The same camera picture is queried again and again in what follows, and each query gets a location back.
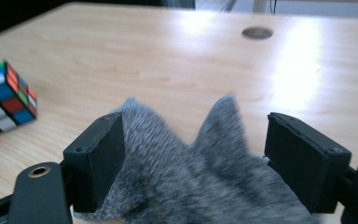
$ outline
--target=gray towel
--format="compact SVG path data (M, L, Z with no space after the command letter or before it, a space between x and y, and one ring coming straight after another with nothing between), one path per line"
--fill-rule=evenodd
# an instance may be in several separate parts
M233 96L219 100L199 136L185 144L152 109L128 100L126 160L101 209L86 220L126 223L319 223L247 150Z

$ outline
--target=rubik's cube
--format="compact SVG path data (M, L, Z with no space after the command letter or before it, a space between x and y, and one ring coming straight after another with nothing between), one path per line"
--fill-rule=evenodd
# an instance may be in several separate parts
M36 95L6 61L0 61L0 133L36 119Z

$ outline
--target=wooden table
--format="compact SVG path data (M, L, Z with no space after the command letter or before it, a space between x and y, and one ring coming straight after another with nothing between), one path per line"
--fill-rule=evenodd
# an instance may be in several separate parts
M274 34L243 37L251 26ZM39 117L0 135L0 198L20 171L60 162L130 96L191 142L211 106L235 93L254 153L276 111L330 136L358 165L358 20L70 4L0 34L3 58L36 92Z

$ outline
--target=light wood tabletop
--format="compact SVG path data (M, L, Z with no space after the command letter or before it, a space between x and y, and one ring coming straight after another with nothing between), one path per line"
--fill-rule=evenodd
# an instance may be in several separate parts
M253 26L273 36L241 35ZM213 104L234 93L254 153L263 154L267 114L280 112L339 142L358 166L356 19L69 4L0 34L1 59L34 89L38 119L0 135L0 198L20 171L60 162L131 96L190 143Z

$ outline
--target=dark floor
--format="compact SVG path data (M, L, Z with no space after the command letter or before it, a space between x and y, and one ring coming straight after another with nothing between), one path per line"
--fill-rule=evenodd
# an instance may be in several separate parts
M55 7L71 2L70 0L0 0L0 32L27 21ZM143 6L162 6L160 0L80 0L77 2L94 2L110 4L127 4Z

